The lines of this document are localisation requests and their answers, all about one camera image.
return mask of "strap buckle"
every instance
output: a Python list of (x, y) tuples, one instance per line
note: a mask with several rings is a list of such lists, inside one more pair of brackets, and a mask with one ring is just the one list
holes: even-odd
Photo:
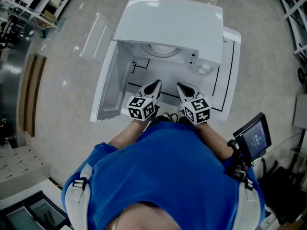
[(77, 179), (72, 183), (72, 188), (76, 190), (84, 191), (87, 182), (88, 180), (86, 177), (81, 177), (80, 179)]
[(253, 185), (253, 182), (250, 180), (250, 179), (248, 179), (248, 178), (244, 178), (244, 183), (245, 183), (245, 188), (246, 189), (248, 189), (248, 190), (250, 190), (250, 191), (253, 191), (253, 189), (254, 189), (254, 185)]

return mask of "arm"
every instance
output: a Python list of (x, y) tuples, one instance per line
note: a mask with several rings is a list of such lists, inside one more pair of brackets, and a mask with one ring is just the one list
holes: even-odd
[(195, 126), (202, 142), (215, 154), (215, 156), (224, 162), (232, 156), (233, 150), (227, 146), (226, 140), (216, 133), (209, 124), (199, 124)]
[(123, 149), (135, 143), (146, 128), (148, 121), (133, 120), (119, 135), (115, 136), (108, 144)]

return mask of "small display screen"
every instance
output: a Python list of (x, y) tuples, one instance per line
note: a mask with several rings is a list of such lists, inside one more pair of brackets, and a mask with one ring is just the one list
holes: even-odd
[(268, 147), (261, 121), (259, 121), (248, 131), (244, 132), (243, 137), (252, 158)]

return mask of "white cabinet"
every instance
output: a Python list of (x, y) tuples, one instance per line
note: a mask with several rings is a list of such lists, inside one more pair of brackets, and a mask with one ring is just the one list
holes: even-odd
[(47, 165), (46, 161), (28, 146), (6, 150), (0, 153), (0, 157), (0, 183)]

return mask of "blue t-shirt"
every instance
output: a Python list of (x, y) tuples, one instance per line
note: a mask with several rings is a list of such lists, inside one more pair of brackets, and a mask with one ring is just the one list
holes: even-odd
[[(105, 229), (123, 208), (151, 202), (164, 209), (183, 230), (232, 229), (238, 205), (239, 182), (225, 174), (223, 164), (201, 142), (193, 127), (160, 122), (147, 129), (138, 142), (117, 150), (102, 143), (65, 183), (80, 177), (86, 163), (93, 167), (89, 180), (90, 230)], [(252, 168), (264, 218), (264, 197)]]

